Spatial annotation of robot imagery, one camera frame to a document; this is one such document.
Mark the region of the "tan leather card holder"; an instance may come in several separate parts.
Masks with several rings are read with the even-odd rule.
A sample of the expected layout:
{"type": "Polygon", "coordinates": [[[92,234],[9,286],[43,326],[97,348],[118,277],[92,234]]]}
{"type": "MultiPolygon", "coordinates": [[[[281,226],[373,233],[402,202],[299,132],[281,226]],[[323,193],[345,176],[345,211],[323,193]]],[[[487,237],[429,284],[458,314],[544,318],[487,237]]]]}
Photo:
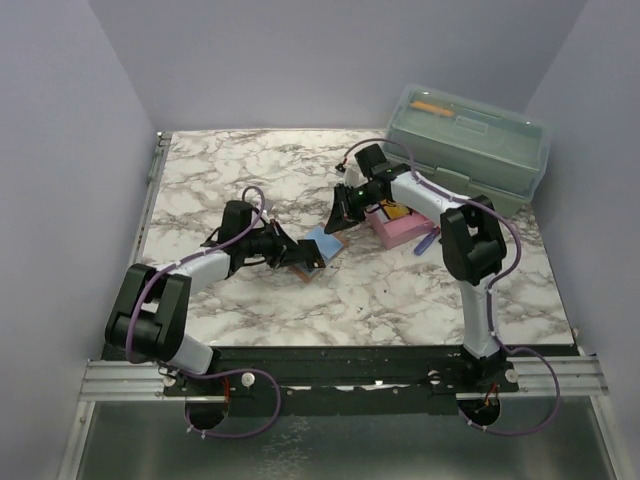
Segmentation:
{"type": "Polygon", "coordinates": [[[337,256],[347,248],[348,242],[340,233],[326,234],[324,228],[324,224],[319,224],[305,236],[305,240],[313,240],[316,243],[324,267],[310,269],[302,263],[290,268],[291,272],[304,283],[310,283],[316,277],[321,276],[337,256]]]}

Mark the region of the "gold credit card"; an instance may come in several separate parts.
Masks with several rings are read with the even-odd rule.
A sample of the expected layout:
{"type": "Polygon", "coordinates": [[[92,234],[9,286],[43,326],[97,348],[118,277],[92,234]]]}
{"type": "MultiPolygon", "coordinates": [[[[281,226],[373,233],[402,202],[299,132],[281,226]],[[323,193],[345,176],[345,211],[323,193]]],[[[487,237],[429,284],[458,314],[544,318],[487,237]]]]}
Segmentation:
{"type": "Polygon", "coordinates": [[[396,219],[400,219],[409,216],[412,211],[410,208],[398,204],[392,201],[382,201],[379,204],[379,209],[376,211],[380,221],[387,223],[396,219]]]}

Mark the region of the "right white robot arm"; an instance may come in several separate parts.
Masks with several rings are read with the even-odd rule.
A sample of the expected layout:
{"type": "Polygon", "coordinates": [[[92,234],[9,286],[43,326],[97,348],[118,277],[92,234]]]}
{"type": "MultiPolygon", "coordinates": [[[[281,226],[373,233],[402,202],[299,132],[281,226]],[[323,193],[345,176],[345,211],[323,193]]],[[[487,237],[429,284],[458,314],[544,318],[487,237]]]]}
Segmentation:
{"type": "Polygon", "coordinates": [[[443,262],[458,281],[463,304],[460,379],[467,389],[483,391],[494,383],[505,361],[492,305],[492,286],[507,254],[500,217],[488,197],[458,196],[409,165],[389,161],[381,141],[368,139],[351,148],[366,182],[334,187],[325,232],[333,234],[364,222],[367,209],[383,201],[405,206],[439,227],[443,262]]]}

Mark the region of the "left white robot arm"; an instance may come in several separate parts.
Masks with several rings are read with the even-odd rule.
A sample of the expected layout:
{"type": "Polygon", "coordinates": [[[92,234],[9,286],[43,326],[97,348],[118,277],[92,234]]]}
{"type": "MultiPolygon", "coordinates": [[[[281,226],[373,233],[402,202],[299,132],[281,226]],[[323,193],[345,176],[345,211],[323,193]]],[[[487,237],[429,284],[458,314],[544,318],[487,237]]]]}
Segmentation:
{"type": "Polygon", "coordinates": [[[190,297],[261,264],[317,269],[325,261],[315,241],[295,241],[277,221],[263,218],[259,208],[245,200],[229,201],[221,226],[195,253],[164,267],[138,263],[128,268],[106,324],[106,343],[123,350],[131,363],[156,361],[187,371],[187,382],[197,393],[214,393],[222,372],[211,363],[213,349],[186,334],[190,297]]]}

